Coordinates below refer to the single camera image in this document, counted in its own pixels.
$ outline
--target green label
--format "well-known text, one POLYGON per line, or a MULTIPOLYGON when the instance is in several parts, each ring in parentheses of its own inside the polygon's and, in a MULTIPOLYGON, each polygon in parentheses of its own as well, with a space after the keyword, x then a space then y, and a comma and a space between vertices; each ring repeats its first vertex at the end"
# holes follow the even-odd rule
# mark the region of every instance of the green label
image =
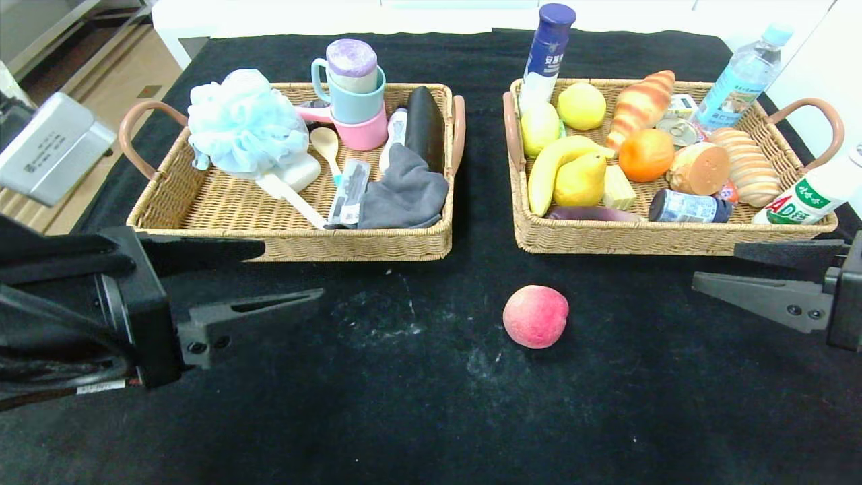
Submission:
POLYGON ((789 217, 780 216, 775 212, 767 212, 766 219, 769 220, 771 224, 799 224, 798 221, 795 221, 789 217))
POLYGON ((802 224, 814 215, 805 210, 805 204, 799 205, 791 202, 790 196, 777 198, 766 207, 766 218, 773 224, 802 224))
POLYGON ((796 184, 796 196, 807 206, 815 209, 822 209, 832 203, 831 200, 817 193, 806 179, 802 179, 796 184))

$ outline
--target blue mug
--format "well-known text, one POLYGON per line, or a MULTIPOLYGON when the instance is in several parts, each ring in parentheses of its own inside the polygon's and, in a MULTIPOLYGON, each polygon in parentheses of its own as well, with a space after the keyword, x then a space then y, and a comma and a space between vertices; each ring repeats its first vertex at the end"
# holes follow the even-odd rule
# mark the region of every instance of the blue mug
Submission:
POLYGON ((374 118, 380 112, 384 105, 383 91, 386 87, 386 75, 380 66, 377 67, 378 88, 361 94, 345 91, 335 82, 329 82, 327 84, 329 92, 325 92, 321 86, 321 67, 327 67, 327 61, 324 59, 315 59, 311 63, 311 83, 315 87, 317 97, 332 104, 330 109, 336 120, 344 124, 363 123, 374 118))

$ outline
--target peach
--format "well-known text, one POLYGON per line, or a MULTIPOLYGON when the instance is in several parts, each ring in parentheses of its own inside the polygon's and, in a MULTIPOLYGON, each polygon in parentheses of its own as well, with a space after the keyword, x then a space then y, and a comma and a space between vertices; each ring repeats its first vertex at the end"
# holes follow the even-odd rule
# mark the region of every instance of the peach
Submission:
POLYGON ((557 290, 527 285, 503 308, 503 327, 512 340, 530 349, 550 347, 563 334, 569 302, 557 290))

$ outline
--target orange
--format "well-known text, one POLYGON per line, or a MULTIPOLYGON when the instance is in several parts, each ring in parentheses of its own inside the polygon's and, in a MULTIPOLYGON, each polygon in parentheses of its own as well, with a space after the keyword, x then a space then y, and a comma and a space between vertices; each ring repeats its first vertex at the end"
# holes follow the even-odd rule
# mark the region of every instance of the orange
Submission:
POLYGON ((673 138, 660 129, 643 129, 620 147, 620 168, 633 182, 652 182, 673 163, 673 138))

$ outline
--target black tablecloth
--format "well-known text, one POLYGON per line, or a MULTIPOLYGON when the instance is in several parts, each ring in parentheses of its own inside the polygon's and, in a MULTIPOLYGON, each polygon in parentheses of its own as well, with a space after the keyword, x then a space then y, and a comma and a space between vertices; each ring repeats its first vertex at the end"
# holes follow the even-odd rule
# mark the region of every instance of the black tablecloth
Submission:
MULTIPOLYGON (((440 82, 466 98, 452 253, 167 278, 178 316, 212 299, 328 295, 319 318, 228 366, 0 415, 0 482, 862 482, 859 357, 690 290, 696 270, 766 270, 516 247, 501 95, 522 73, 531 32, 356 36, 390 81, 440 82), (531 283, 572 306, 547 350, 518 346, 502 326, 507 298, 531 283)), ((308 80, 333 39, 210 41, 165 100, 184 110, 192 86, 240 67, 308 80)), ((561 75, 638 79, 670 68, 712 80, 728 56, 713 37, 576 31, 561 75)), ((178 132, 156 114, 135 144, 158 162, 178 132)), ((121 160, 78 229, 123 224, 143 186, 121 160)))

